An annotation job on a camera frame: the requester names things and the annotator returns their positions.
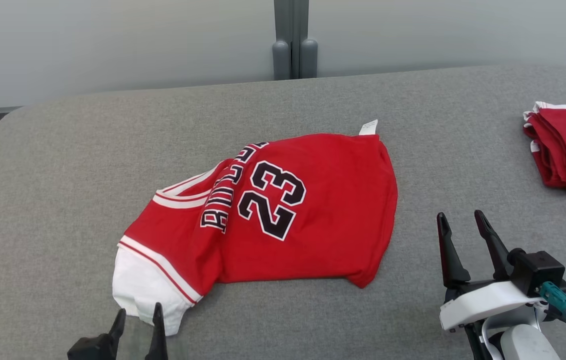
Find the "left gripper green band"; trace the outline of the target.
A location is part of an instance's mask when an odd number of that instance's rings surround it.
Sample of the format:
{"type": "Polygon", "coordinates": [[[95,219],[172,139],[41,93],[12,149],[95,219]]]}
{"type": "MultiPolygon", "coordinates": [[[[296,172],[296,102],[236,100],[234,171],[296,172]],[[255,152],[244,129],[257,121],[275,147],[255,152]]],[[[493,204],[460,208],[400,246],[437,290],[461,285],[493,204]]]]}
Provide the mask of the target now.
{"type": "MultiPolygon", "coordinates": [[[[153,310],[153,335],[145,360],[168,360],[164,310],[160,302],[153,310]]],[[[117,312],[109,333],[82,337],[66,353],[68,360],[116,360],[120,339],[125,331],[126,310],[117,312]]]]}

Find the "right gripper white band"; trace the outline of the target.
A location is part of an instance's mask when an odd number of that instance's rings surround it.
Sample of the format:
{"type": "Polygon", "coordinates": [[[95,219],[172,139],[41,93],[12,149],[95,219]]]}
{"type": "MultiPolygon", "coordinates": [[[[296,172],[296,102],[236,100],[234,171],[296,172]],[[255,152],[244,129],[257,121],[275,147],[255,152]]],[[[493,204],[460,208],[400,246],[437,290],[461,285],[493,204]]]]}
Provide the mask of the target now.
{"type": "MultiPolygon", "coordinates": [[[[494,280],[509,280],[509,251],[482,210],[473,212],[476,226],[491,259],[494,280]]],[[[443,212],[436,215],[441,275],[446,289],[469,283],[452,240],[452,228],[443,212]]],[[[526,296],[510,281],[496,282],[461,294],[440,308],[445,331],[465,331],[475,360],[545,360],[547,338],[541,331],[546,301],[526,296]]]]}

